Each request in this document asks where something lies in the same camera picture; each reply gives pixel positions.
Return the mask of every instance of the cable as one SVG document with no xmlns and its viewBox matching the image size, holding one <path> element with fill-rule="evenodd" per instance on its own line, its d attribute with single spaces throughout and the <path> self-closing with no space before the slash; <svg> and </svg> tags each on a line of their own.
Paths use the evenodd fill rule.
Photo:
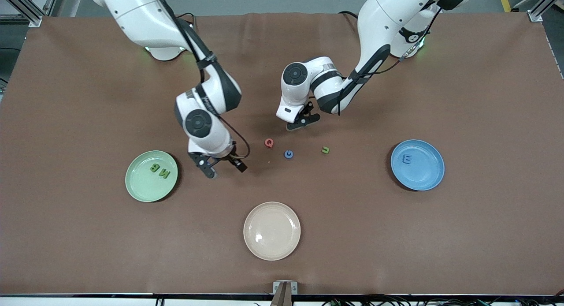
<svg viewBox="0 0 564 306">
<path fill-rule="evenodd" d="M 182 27 L 180 27 L 180 24 L 177 21 L 177 17 L 174 15 L 173 9 L 167 4 L 167 2 L 165 0 L 159 0 L 159 2 L 163 5 L 163 8 L 167 11 L 167 13 L 171 17 L 171 19 L 173 19 L 175 26 L 177 27 L 178 31 L 180 31 L 182 37 L 184 37 L 184 40 L 186 41 L 186 43 L 190 47 L 190 51 L 192 51 L 192 54 L 196 58 L 196 62 L 200 61 L 200 59 L 198 58 L 198 55 L 196 53 L 196 49 L 194 49 L 194 45 L 192 45 L 192 43 L 190 42 L 190 38 L 188 37 L 188 35 L 184 31 L 184 29 L 182 29 Z M 204 70 L 200 69 L 200 83 L 204 83 L 204 79 L 205 79 Z"/>
<path fill-rule="evenodd" d="M 223 117 L 221 117 L 221 115 L 218 115 L 217 117 L 218 117 L 218 119 L 220 119 L 220 121 L 225 123 L 225 125 L 227 125 L 233 132 L 235 132 L 235 134 L 237 134 L 237 136 L 242 139 L 243 143 L 245 143 L 245 145 L 247 147 L 247 154 L 244 157 L 233 157 L 233 158 L 234 159 L 246 159 L 250 155 L 249 142 L 247 142 L 246 139 L 234 127 L 232 127 L 231 124 L 229 124 L 229 122 L 227 122 Z"/>
<path fill-rule="evenodd" d="M 436 3 L 436 1 L 429 0 L 429 1 L 427 2 L 427 4 L 425 4 L 425 6 L 423 6 L 423 8 L 422 8 L 421 10 L 428 9 L 431 5 L 433 5 L 433 4 L 435 4 L 435 3 Z"/>
<path fill-rule="evenodd" d="M 194 15 L 194 14 L 188 12 L 188 13 L 184 13 L 184 14 L 182 14 L 182 15 L 177 15 L 177 18 L 179 19 L 179 18 L 181 18 L 181 17 L 184 16 L 184 15 L 190 15 L 190 16 L 192 16 L 192 17 L 196 17 L 196 15 Z"/>
<path fill-rule="evenodd" d="M 187 13 L 184 13 L 184 14 L 181 14 L 181 15 L 177 15 L 177 18 L 179 19 L 184 15 L 190 15 L 192 17 L 192 20 L 193 20 L 192 26 L 193 26 L 194 29 L 196 29 L 196 15 L 194 15 L 193 13 L 187 12 Z"/>
<path fill-rule="evenodd" d="M 353 13 L 353 12 L 350 12 L 350 11 L 342 11 L 342 12 L 339 12 L 339 14 L 348 14 L 348 15 L 351 15 L 352 17 L 358 19 L 358 15 Z"/>
<path fill-rule="evenodd" d="M 494 304 L 494 302 L 497 302 L 497 300 L 500 299 L 500 298 L 501 298 L 501 296 L 499 296 L 498 298 L 492 300 L 491 302 L 488 302 L 488 304 L 489 304 L 489 305 L 492 305 L 492 304 Z"/>
<path fill-rule="evenodd" d="M 433 23 L 435 22 L 435 19 L 437 19 L 437 16 L 439 16 L 439 14 L 441 13 L 443 9 L 439 8 L 439 11 L 435 14 L 435 16 L 433 16 L 433 19 L 431 20 L 431 23 L 429 23 L 429 26 L 427 26 L 427 29 L 425 30 L 425 32 L 423 33 L 423 35 L 421 35 L 421 37 L 419 37 L 419 39 L 417 39 L 417 41 L 415 41 L 415 45 L 417 43 L 419 43 L 419 41 L 421 41 L 421 39 L 425 38 L 425 36 L 427 36 L 429 34 L 429 31 L 431 30 L 431 26 L 433 26 Z M 387 71 L 390 71 L 393 67 L 397 66 L 398 63 L 402 62 L 403 59 L 405 59 L 406 54 L 404 53 L 391 67 L 387 68 L 384 71 L 374 71 L 374 72 L 369 72 L 369 73 L 365 73 L 363 75 L 360 75 L 361 77 L 367 77 L 369 75 L 379 75 L 381 73 L 385 73 Z"/>
<path fill-rule="evenodd" d="M 401 296 L 390 296 L 386 294 L 369 294 L 360 296 L 358 299 L 348 299 L 343 298 L 335 299 L 335 301 L 343 306 L 340 302 L 344 302 L 344 306 L 354 306 L 353 302 L 360 302 L 362 306 L 375 306 L 373 300 L 382 301 L 377 306 L 384 306 L 385 304 L 390 304 L 391 306 L 411 306 L 411 303 Z"/>
</svg>

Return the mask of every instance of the robotic arm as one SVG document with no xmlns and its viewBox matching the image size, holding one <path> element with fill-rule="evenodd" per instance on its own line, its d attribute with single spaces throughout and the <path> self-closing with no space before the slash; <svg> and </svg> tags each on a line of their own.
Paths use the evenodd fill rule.
<svg viewBox="0 0 564 306">
<path fill-rule="evenodd" d="M 246 165 L 220 115 L 235 109 L 241 89 L 218 63 L 216 56 L 191 25 L 177 19 L 165 0 L 94 0 L 110 10 L 121 30 L 158 60 L 171 60 L 187 49 L 200 69 L 200 83 L 177 96 L 174 111 L 189 137 L 188 154 L 208 178 L 216 176 L 213 166 L 228 160 L 243 172 Z M 204 81 L 204 71 L 209 79 Z"/>
<path fill-rule="evenodd" d="M 437 1 L 438 6 L 429 1 Z M 347 78 L 329 57 L 291 63 L 282 73 L 282 98 L 276 116 L 293 131 L 319 121 L 308 102 L 312 91 L 319 109 L 340 113 L 394 51 L 400 60 L 414 55 L 432 18 L 468 0 L 367 0 L 358 14 L 360 60 Z"/>
</svg>

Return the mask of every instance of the beige plate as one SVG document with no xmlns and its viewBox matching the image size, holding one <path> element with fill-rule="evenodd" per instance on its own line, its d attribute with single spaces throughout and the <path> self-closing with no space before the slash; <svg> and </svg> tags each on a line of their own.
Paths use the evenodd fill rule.
<svg viewBox="0 0 564 306">
<path fill-rule="evenodd" d="M 267 261 L 282 260 L 300 241 L 300 220 L 285 204 L 268 202 L 256 206 L 245 220 L 243 237 L 252 254 Z"/>
</svg>

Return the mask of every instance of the table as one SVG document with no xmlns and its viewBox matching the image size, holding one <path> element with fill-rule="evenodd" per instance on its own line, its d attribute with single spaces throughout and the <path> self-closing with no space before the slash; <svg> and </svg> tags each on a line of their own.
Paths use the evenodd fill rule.
<svg viewBox="0 0 564 306">
<path fill-rule="evenodd" d="M 349 73 L 354 20 L 198 20 L 241 85 L 224 117 L 252 148 L 245 173 L 222 163 L 209 180 L 173 114 L 198 82 L 189 53 L 163 63 L 113 19 L 44 18 L 0 111 L 0 291 L 258 293 L 280 279 L 306 294 L 562 288 L 564 96 L 542 25 L 524 13 L 443 14 L 417 57 L 374 77 L 341 117 L 287 132 L 275 116 L 282 70 L 329 55 Z M 413 138 L 445 159 L 428 192 L 391 175 L 391 150 Z M 181 178 L 166 200 L 140 203 L 123 176 L 152 149 L 176 157 Z M 300 244 L 281 261 L 242 240 L 246 215 L 266 201 L 301 221 Z"/>
</svg>

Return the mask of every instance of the plate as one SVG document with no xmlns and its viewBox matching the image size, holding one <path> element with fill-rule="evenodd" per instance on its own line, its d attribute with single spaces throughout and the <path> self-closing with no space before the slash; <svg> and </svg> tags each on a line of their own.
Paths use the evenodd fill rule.
<svg viewBox="0 0 564 306">
<path fill-rule="evenodd" d="M 177 179 L 178 167 L 173 157 L 162 151 L 150 151 L 131 162 L 125 173 L 125 188 L 133 198 L 150 203 L 167 196 Z"/>
<path fill-rule="evenodd" d="M 399 143 L 391 154 L 391 170 L 405 187 L 426 191 L 445 176 L 443 157 L 431 144 L 418 139 Z"/>
<path fill-rule="evenodd" d="M 301 235 L 300 220 L 285 204 L 268 202 L 256 206 L 245 220 L 243 237 L 252 254 L 266 261 L 290 255 Z"/>
</svg>

